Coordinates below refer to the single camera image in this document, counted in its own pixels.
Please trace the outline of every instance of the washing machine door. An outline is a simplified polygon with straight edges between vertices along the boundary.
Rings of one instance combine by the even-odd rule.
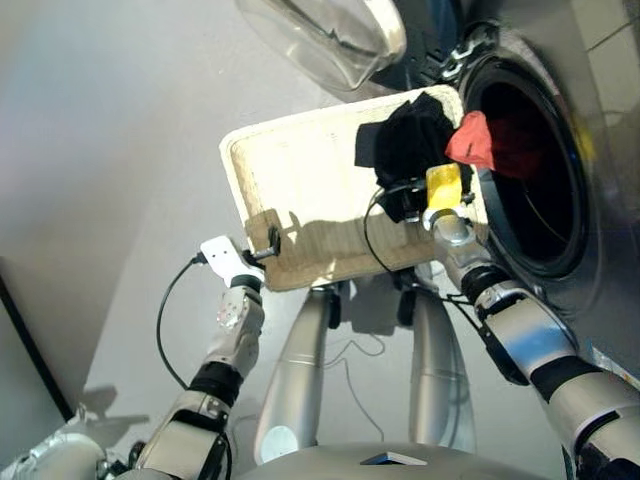
[[[273,49],[329,90],[435,83],[463,36],[459,0],[236,0]]]

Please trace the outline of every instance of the metal clamp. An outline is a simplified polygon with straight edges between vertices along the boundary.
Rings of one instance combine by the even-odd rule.
[[[441,80],[450,82],[458,78],[469,57],[481,47],[492,47],[496,43],[497,27],[491,24],[482,24],[476,27],[465,41],[449,55],[445,62],[445,68],[440,75]]]

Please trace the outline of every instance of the washing machine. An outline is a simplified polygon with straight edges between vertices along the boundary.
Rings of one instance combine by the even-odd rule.
[[[331,91],[459,89],[536,174],[480,171],[496,256],[585,357],[640,377],[640,6],[634,0],[237,0]]]

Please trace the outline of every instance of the wire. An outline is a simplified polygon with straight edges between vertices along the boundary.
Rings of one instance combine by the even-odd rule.
[[[469,322],[469,325],[471,325],[471,327],[473,327],[473,329],[476,331],[476,333],[480,333],[480,327],[478,327],[476,322],[473,321],[471,316],[464,310],[464,308],[462,308],[462,305],[459,302],[451,302],[451,304],[460,311],[460,313],[462,314],[462,316],[464,318],[467,319],[467,322]]]
[[[412,188],[410,185],[403,185],[402,187],[396,187],[395,189],[390,190],[389,192],[394,192],[394,191],[399,191],[402,189],[408,189],[408,188]],[[378,262],[378,265],[380,265],[385,272],[387,272],[389,275],[391,275],[391,278],[393,278],[394,280],[396,278],[398,278],[397,273],[394,272],[393,270],[391,270],[383,261],[382,259],[380,259],[380,257],[378,256],[378,254],[376,253],[376,251],[373,248],[373,245],[371,244],[371,239],[369,238],[369,217],[371,216],[371,210],[373,210],[373,207],[375,207],[380,199],[382,199],[385,195],[388,195],[389,192],[382,192],[382,189],[378,189],[373,196],[371,197],[371,200],[369,201],[369,206],[367,207],[367,211],[364,214],[364,217],[362,219],[362,230],[363,230],[363,234],[364,234],[364,241],[367,244],[367,249],[369,250],[369,253],[371,253],[371,256],[376,260],[376,262]],[[429,294],[434,294],[433,291],[431,291],[430,289],[427,289],[425,287],[422,287],[420,284],[418,283],[409,283],[409,282],[405,282],[402,278],[400,278],[400,280],[402,281],[402,283],[406,286],[409,287],[413,290],[418,290],[418,291],[423,291],[423,292],[427,292]],[[464,297],[464,294],[449,294],[445,297],[438,297],[440,298],[441,301],[443,302],[447,302],[447,303],[451,303],[453,305],[456,305],[457,307],[459,305],[471,305],[471,303],[469,302],[465,302],[462,300],[454,300],[454,298],[456,297]]]
[[[231,480],[231,469],[233,467],[233,454],[231,453],[231,443],[229,443],[229,437],[227,437],[226,432],[222,432],[220,435],[224,439],[225,453],[227,456],[227,471],[224,473],[224,478],[225,480]]]
[[[360,411],[362,412],[362,414],[367,417],[367,420],[369,420],[369,423],[371,423],[371,425],[374,426],[374,428],[378,431],[378,433],[380,433],[380,441],[384,442],[384,430],[382,430],[382,428],[380,427],[380,425],[378,425],[376,423],[376,421],[373,419],[373,417],[369,414],[369,412],[367,411],[366,408],[364,408],[364,405],[362,405],[362,402],[360,402],[360,399],[358,398],[358,396],[356,395],[356,391],[353,388],[353,384],[351,383],[351,374],[349,373],[349,362],[347,361],[346,358],[340,358],[338,360],[336,360],[333,364],[329,365],[328,367],[325,367],[325,370],[329,370],[333,367],[336,367],[337,365],[343,364],[344,365],[344,373],[345,376],[347,378],[347,386],[349,387],[349,391],[351,392],[351,396],[353,397],[353,399],[356,402],[356,405],[358,405],[358,408],[360,409]]]
[[[342,348],[342,350],[340,350],[340,352],[338,352],[338,354],[335,357],[333,357],[333,359],[324,363],[323,368],[325,370],[329,370],[340,364],[344,364],[344,373],[347,379],[347,386],[349,387],[349,391],[351,392],[351,396],[353,397],[353,400],[356,402],[356,405],[358,406],[362,414],[367,418],[367,420],[369,420],[369,423],[371,423],[371,425],[373,425],[373,427],[378,431],[378,433],[380,433],[380,441],[384,442],[384,430],[382,430],[380,425],[373,419],[373,417],[367,411],[364,405],[362,405],[362,402],[358,398],[358,395],[356,395],[356,391],[353,388],[353,383],[351,382],[351,373],[349,371],[349,361],[342,356],[351,346],[354,346],[355,348],[360,350],[360,352],[367,357],[379,357],[384,352],[386,352],[387,346],[379,337],[373,334],[369,334],[369,336],[380,344],[379,351],[373,352],[373,353],[368,352],[357,341],[349,340],[349,342]]]
[[[182,378],[180,378],[180,375],[178,375],[178,373],[175,371],[173,366],[171,366],[169,359],[167,359],[167,355],[164,352],[164,347],[162,346],[162,331],[160,327],[162,325],[162,314],[164,313],[164,307],[167,304],[167,299],[169,298],[169,295],[171,294],[173,287],[175,287],[176,283],[178,283],[178,281],[180,280],[180,278],[182,278],[182,276],[186,273],[186,271],[189,270],[189,268],[191,268],[191,266],[195,265],[196,263],[199,263],[197,256],[189,260],[189,262],[184,267],[182,267],[182,269],[178,272],[178,274],[174,277],[174,279],[171,280],[171,283],[169,284],[167,289],[164,291],[164,295],[162,296],[162,301],[160,302],[160,308],[158,309],[158,318],[156,320],[156,345],[158,347],[158,353],[160,354],[160,359],[162,360],[162,363],[164,364],[169,374],[178,383],[178,385],[182,387],[183,390],[187,389],[187,384],[185,383],[184,380],[182,380]]]
[[[333,366],[334,363],[336,363],[338,360],[340,360],[340,357],[342,357],[342,355],[349,349],[349,347],[353,346],[355,348],[357,348],[358,350],[360,350],[360,352],[363,355],[366,355],[367,357],[379,357],[380,355],[382,355],[384,352],[387,351],[387,346],[385,345],[385,343],[380,339],[380,337],[374,335],[373,333],[370,333],[369,336],[371,338],[373,338],[376,342],[378,342],[380,344],[380,351],[378,352],[367,352],[364,348],[362,348],[362,346],[356,342],[355,340],[349,340],[347,342],[347,344],[342,348],[342,350],[340,350],[338,352],[338,354],[336,356],[334,356],[331,360],[329,360],[328,362],[324,363],[324,368],[330,368]]]

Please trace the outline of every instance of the yellow object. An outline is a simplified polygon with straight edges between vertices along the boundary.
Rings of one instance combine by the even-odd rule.
[[[432,167],[427,170],[427,208],[442,210],[460,205],[462,179],[460,167],[455,163]]]

